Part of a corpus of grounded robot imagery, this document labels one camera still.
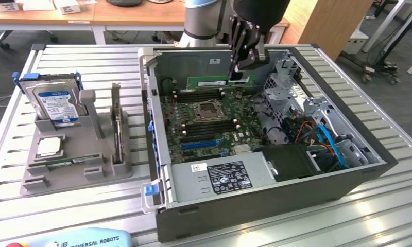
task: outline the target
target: cpu socket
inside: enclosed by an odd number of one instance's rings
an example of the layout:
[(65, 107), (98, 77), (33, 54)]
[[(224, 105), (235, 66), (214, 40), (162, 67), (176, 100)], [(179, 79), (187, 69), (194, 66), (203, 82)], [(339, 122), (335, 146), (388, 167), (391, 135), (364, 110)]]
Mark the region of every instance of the cpu socket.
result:
[(195, 103), (192, 109), (196, 116), (195, 122), (215, 122), (227, 119), (222, 104), (216, 100)]

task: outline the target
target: blue hard drive label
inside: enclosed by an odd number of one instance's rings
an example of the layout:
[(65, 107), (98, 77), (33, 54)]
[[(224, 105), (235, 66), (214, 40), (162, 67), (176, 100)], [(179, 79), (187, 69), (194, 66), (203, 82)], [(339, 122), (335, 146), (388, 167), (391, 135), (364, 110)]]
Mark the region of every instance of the blue hard drive label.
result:
[(40, 101), (49, 115), (49, 118), (56, 123), (76, 122), (79, 115), (75, 105), (69, 102), (69, 91), (52, 91), (39, 93)]

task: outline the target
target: wooden cabinet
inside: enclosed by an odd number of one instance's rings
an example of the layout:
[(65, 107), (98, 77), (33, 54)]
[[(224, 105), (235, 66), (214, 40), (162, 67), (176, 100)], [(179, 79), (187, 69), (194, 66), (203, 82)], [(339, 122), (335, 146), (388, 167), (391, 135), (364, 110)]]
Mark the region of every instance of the wooden cabinet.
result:
[(335, 60), (374, 0), (291, 0), (282, 44), (316, 44)]

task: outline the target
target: hard drive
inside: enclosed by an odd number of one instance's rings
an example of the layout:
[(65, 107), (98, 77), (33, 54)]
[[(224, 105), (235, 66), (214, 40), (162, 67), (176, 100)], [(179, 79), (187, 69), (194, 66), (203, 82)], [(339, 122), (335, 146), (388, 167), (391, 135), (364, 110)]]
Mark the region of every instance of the hard drive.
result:
[(27, 95), (40, 120), (52, 120), (55, 126), (65, 127), (80, 123), (88, 115), (79, 101), (83, 89), (80, 74), (41, 76), (25, 74), (19, 86)]

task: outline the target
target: floor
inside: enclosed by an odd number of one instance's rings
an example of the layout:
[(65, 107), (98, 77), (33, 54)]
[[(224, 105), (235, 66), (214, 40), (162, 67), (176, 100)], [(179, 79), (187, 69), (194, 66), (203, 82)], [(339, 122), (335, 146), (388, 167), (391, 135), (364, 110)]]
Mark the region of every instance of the floor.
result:
[[(386, 15), (382, 14), (379, 19), (366, 20), (362, 26), (362, 31), (367, 35), (371, 35), (384, 18)], [(398, 21), (391, 23), (388, 30), (383, 34), (383, 38), (399, 25), (400, 23)], [(56, 31), (55, 34), (59, 37), (60, 44), (95, 43), (94, 34), (91, 32)], [(132, 44), (155, 44), (151, 40), (152, 32), (140, 32), (135, 39), (136, 34), (138, 32), (132, 31), (127, 34), (119, 34), (119, 36), (123, 37), (126, 41), (135, 40)], [(114, 41), (110, 33), (106, 33), (106, 39), (108, 44), (124, 43), (123, 41)], [(41, 31), (17, 31), (7, 38), (7, 43), (11, 44), (12, 49), (9, 51), (3, 51), (0, 49), (0, 96), (7, 96), (13, 91), (15, 85), (12, 83), (11, 75), (15, 71), (21, 71), (32, 44), (48, 42), (51, 42), (49, 34)], [(360, 52), (356, 58), (359, 61), (366, 62), (367, 56), (368, 54)], [(374, 61), (374, 57), (375, 52), (371, 53), (371, 61)], [(390, 85), (388, 77), (382, 75), (376, 75), (372, 82), (363, 84), (360, 82), (362, 69), (343, 57), (339, 57), (336, 63), (412, 137), (412, 75), (406, 72), (412, 65), (412, 30), (391, 53), (388, 60), (396, 62), (400, 67), (400, 80), (403, 83), (394, 86)], [(5, 108), (0, 108), (0, 120), (4, 111)]]

